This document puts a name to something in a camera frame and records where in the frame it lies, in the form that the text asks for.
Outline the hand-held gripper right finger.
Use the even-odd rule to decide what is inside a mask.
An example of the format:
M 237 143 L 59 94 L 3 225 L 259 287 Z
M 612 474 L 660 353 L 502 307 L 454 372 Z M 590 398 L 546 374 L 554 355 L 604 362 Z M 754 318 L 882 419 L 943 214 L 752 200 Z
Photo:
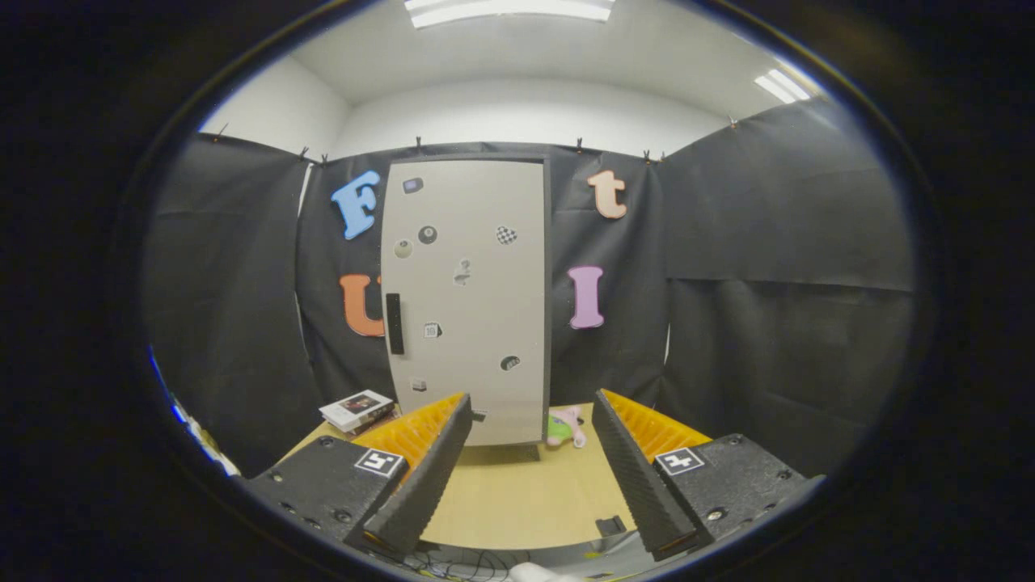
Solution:
M 592 425 L 658 561 L 745 533 L 822 481 L 740 433 L 711 438 L 609 390 L 595 394 Z

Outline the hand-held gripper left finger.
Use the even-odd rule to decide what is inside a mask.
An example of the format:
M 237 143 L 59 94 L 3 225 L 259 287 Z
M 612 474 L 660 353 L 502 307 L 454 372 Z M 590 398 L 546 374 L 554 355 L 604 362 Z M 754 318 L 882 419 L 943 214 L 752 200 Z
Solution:
M 428 527 L 472 426 L 470 395 L 452 394 L 352 440 L 319 436 L 243 487 L 304 533 L 402 559 Z

